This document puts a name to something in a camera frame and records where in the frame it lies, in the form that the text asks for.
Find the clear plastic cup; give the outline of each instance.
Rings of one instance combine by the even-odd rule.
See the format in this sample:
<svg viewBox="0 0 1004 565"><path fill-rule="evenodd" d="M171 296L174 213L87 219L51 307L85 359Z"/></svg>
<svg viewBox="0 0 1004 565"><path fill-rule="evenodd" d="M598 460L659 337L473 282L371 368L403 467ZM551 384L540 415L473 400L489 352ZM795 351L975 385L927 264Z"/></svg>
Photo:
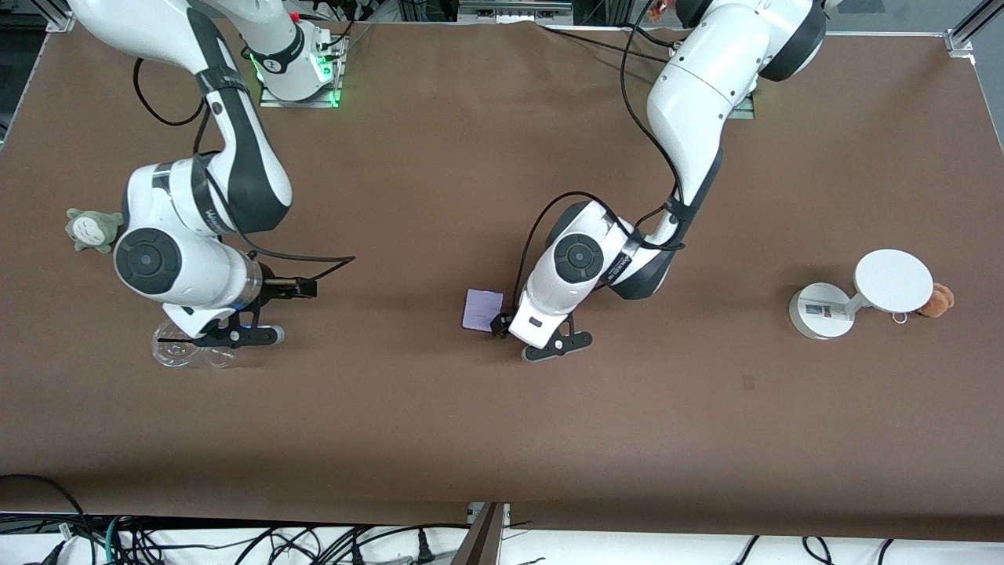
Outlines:
<svg viewBox="0 0 1004 565"><path fill-rule="evenodd" d="M197 367L223 369L232 365L237 351L230 348L198 347L191 343L165 343L160 339L187 340L189 337L171 320L167 320L154 332L151 346L154 359L165 367Z"/></svg>

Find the plush bear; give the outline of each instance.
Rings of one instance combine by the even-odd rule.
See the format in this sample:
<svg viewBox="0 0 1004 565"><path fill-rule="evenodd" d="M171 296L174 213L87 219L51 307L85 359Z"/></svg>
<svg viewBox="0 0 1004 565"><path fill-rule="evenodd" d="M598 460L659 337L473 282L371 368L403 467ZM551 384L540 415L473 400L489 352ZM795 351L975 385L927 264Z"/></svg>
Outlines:
<svg viewBox="0 0 1004 565"><path fill-rule="evenodd" d="M924 318L938 318L953 306L955 306L955 295L948 290L948 287L935 282L935 292L931 295L931 300L922 306L917 314Z"/></svg>
<svg viewBox="0 0 1004 565"><path fill-rule="evenodd" d="M93 247L102 253L110 253L111 243L118 236L118 226L126 223L120 212L103 214L70 208L66 210L66 217L69 218L66 234L73 240L73 248L77 251Z"/></svg>

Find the tabletop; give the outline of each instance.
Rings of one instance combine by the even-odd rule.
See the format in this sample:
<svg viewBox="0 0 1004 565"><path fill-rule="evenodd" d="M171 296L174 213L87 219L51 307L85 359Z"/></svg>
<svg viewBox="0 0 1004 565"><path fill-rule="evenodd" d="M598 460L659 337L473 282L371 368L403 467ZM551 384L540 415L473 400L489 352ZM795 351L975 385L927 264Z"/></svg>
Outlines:
<svg viewBox="0 0 1004 565"><path fill-rule="evenodd" d="M318 298L268 305L285 342L221 371L159 366L160 305L63 231L67 208L116 210L134 169L191 152L194 123L136 99L133 61L82 26L49 36L0 155L0 471L114 514L416 523L493 500L540 528L1004 539L1004 157L942 39L831 36L803 72L761 80L662 290L595 294L576 310L594 344L534 365L461 328L466 292L509 292L561 192L624 217L665 198L619 53L531 23L378 25L340 107L261 108L294 203L257 242L359 258ZM640 110L660 68L630 62ZM143 72L162 114L198 104L180 69ZM219 144L211 126L203 148ZM957 307L801 337L792 295L852 291L885 247Z"/></svg>

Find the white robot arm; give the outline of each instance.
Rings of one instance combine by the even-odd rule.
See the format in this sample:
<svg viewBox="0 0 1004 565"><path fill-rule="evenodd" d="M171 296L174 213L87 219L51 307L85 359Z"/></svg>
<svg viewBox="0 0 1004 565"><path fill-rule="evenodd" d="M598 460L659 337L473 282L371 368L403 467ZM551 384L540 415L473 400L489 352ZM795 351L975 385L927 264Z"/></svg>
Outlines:
<svg viewBox="0 0 1004 565"><path fill-rule="evenodd" d="M718 173L725 119L758 75L783 80L808 64L825 32L818 0L679 0L676 9L694 31L657 77L648 116L678 190L651 234L596 201L562 214L508 326L529 361L588 345L558 329L597 284L625 300L659 290Z"/></svg>
<svg viewBox="0 0 1004 565"><path fill-rule="evenodd" d="M262 81L276 97L301 100L332 80L331 32L294 21L282 0L206 1L241 32Z"/></svg>
<svg viewBox="0 0 1004 565"><path fill-rule="evenodd" d="M289 179L208 16L186 0L70 0L70 6L80 23L108 45L194 74L223 134L221 152L133 173L122 199L126 228L114 249L115 270L126 285L164 303L182 331L203 338L220 321L261 301L272 276L218 236L273 229L292 204ZM267 35L264 27L256 29ZM276 30L285 35L288 26ZM276 295L282 293L271 298L291 298ZM292 296L300 295L294 291ZM276 332L257 337L271 343L281 339ZM243 339L238 336L231 345L265 345L242 344Z"/></svg>

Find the white circular platform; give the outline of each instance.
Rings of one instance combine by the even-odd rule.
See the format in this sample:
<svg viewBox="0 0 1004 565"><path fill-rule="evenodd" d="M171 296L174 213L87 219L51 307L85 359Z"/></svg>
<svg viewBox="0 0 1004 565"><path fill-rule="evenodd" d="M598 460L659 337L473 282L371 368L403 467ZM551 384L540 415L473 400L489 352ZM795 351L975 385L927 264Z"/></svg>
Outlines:
<svg viewBox="0 0 1004 565"><path fill-rule="evenodd" d="M788 315L795 328L807 338L831 340L850 331L854 314L845 311L850 299L828 282L816 282L795 293Z"/></svg>
<svg viewBox="0 0 1004 565"><path fill-rule="evenodd" d="M858 261L854 287L870 306L901 314L927 304L935 281L921 259L898 249L878 249Z"/></svg>

